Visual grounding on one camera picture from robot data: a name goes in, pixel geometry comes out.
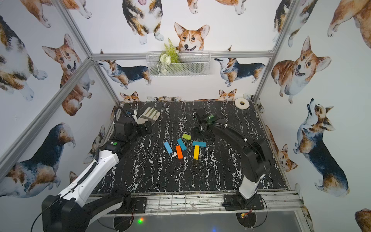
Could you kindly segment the lime green block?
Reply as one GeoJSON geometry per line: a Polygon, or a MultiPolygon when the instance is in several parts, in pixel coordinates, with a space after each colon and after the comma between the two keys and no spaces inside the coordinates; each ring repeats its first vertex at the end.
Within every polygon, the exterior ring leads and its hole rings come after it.
{"type": "Polygon", "coordinates": [[[182,136],[182,138],[190,141],[191,140],[191,135],[188,135],[188,134],[185,134],[184,133],[183,136],[182,136]]]}

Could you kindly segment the teal block body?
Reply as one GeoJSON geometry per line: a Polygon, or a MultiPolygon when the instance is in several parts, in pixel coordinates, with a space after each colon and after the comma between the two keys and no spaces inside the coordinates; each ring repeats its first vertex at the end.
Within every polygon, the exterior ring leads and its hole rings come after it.
{"type": "Polygon", "coordinates": [[[192,145],[193,145],[194,147],[195,147],[195,146],[206,147],[206,143],[205,143],[205,142],[193,141],[193,142],[192,142],[192,145]]]}

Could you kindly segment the light blue block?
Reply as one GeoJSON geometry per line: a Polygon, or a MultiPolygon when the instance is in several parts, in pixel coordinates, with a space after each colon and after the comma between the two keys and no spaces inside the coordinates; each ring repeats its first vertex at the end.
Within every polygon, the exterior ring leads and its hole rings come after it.
{"type": "Polygon", "coordinates": [[[168,142],[165,142],[164,146],[168,154],[173,154],[173,150],[168,142]]]}

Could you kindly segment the yellow block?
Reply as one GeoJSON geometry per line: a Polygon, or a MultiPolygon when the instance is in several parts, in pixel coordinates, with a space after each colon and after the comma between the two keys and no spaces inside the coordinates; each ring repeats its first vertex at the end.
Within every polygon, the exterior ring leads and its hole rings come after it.
{"type": "Polygon", "coordinates": [[[200,154],[200,146],[195,146],[194,147],[193,159],[198,160],[199,159],[199,154],[200,154]]]}

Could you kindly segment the orange block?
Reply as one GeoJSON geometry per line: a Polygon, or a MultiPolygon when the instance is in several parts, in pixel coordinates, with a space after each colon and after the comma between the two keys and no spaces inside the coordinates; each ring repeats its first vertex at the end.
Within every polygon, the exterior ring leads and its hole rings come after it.
{"type": "Polygon", "coordinates": [[[183,150],[180,145],[176,146],[176,153],[179,160],[183,159],[183,150]]]}

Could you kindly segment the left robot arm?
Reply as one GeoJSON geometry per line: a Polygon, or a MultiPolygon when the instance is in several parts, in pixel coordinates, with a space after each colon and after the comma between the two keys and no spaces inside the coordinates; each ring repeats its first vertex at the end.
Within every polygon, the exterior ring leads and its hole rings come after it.
{"type": "Polygon", "coordinates": [[[40,217],[45,232],[84,232],[90,224],[104,215],[118,209],[133,214],[136,210],[131,194],[117,189],[93,202],[89,196],[105,177],[119,163],[139,138],[152,132],[152,125],[160,112],[147,108],[140,116],[129,113],[122,107],[113,111],[114,131],[110,139],[95,154],[92,163],[68,187],[58,195],[49,195],[42,203],[40,217]]]}

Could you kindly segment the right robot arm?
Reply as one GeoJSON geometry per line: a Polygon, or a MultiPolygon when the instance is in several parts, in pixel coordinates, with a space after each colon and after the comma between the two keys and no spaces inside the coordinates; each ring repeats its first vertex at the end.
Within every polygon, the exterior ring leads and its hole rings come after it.
{"type": "Polygon", "coordinates": [[[267,141],[245,135],[219,115],[207,115],[204,109],[194,110],[192,116],[197,122],[196,135],[205,139],[220,137],[241,156],[243,180],[238,189],[237,200],[245,203],[257,193],[259,182],[274,166],[273,154],[268,148],[267,141]]]}

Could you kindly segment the white tape roll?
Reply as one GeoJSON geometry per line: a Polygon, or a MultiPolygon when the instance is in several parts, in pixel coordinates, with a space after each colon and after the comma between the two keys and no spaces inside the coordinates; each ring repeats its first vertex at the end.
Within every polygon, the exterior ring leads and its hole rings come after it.
{"type": "Polygon", "coordinates": [[[245,99],[245,98],[237,98],[235,101],[234,101],[234,104],[235,106],[238,108],[238,109],[241,109],[241,110],[246,110],[249,108],[250,106],[250,102],[249,100],[245,99]]]}

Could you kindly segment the artificial fern plant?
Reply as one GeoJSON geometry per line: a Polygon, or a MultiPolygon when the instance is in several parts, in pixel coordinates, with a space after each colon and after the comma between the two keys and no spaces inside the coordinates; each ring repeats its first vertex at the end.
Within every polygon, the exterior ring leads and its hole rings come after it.
{"type": "Polygon", "coordinates": [[[180,57],[178,55],[179,51],[174,46],[172,41],[168,39],[168,44],[164,45],[165,50],[162,51],[159,62],[165,65],[170,65],[171,63],[180,63],[180,57]]]}

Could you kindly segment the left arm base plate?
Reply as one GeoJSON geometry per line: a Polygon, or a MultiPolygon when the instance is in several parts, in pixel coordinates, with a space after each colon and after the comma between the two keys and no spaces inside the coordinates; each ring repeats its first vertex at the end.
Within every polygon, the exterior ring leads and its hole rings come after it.
{"type": "Polygon", "coordinates": [[[142,214],[146,212],[147,198],[146,197],[134,197],[130,200],[125,200],[121,207],[108,213],[108,215],[114,214],[142,214]]]}

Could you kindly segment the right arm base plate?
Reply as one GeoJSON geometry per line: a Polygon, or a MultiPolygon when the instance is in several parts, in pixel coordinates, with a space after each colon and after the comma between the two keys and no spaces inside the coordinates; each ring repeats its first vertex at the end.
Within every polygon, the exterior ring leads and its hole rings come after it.
{"type": "Polygon", "coordinates": [[[222,207],[226,211],[244,211],[244,210],[263,210],[265,204],[260,194],[253,195],[250,199],[245,199],[243,196],[235,195],[224,195],[224,201],[222,207]]]}

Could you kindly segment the aluminium front rail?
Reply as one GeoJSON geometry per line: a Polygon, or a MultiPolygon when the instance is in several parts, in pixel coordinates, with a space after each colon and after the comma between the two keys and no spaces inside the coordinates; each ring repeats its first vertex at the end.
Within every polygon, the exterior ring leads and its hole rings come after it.
{"type": "Polygon", "coordinates": [[[132,199],[146,198],[145,211],[135,216],[204,215],[244,212],[295,211],[303,206],[296,191],[259,191],[255,198],[235,203],[234,191],[132,193],[132,199]]]}

